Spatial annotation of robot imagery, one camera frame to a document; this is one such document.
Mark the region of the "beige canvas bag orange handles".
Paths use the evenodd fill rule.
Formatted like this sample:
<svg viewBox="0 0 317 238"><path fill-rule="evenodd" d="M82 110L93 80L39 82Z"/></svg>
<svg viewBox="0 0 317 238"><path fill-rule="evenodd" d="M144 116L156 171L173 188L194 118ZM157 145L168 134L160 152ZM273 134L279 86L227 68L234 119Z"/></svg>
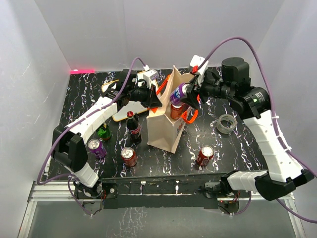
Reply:
<svg viewBox="0 0 317 238"><path fill-rule="evenodd" d="M165 89L159 99L162 107L158 107L156 110L149 110L149 115L147 116L148 145L173 154L175 153L184 126L192 124L196 120L199 111L189 107L187 111L180 112L178 119L174 119L171 116L171 102L169 98L171 93L181 83L188 83L193 77L189 73L181 74L174 67L169 78L161 85L161 88Z"/></svg>

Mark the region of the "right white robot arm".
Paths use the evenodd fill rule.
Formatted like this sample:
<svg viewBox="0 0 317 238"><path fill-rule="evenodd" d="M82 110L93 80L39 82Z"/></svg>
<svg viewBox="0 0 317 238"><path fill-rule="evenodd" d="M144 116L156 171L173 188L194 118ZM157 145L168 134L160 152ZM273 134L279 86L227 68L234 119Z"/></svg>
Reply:
<svg viewBox="0 0 317 238"><path fill-rule="evenodd" d="M221 177L219 189L228 197L239 190L258 192L268 201L276 200L293 192L297 187L314 179L283 147L283 134L272 114L268 92L251 85L249 64L243 58L232 57L221 63L221 76L208 69L208 61L194 55L189 64L194 76L185 103L197 109L197 98L227 99L231 108L253 134L267 164L266 171L232 171Z"/></svg>

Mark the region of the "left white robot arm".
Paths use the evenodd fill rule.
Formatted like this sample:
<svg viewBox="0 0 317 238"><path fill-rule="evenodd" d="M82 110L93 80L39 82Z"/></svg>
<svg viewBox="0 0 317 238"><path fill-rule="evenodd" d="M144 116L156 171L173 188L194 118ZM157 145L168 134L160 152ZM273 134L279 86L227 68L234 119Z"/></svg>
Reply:
<svg viewBox="0 0 317 238"><path fill-rule="evenodd" d="M75 186L86 196L96 198L102 193L99 176L88 163L89 138L108 118L131 102L140 102L147 109L162 106L157 97L155 80L158 76L154 69L145 68L140 73L124 69L117 80L102 86L99 99L81 117L66 127L54 129L52 158L77 178Z"/></svg>

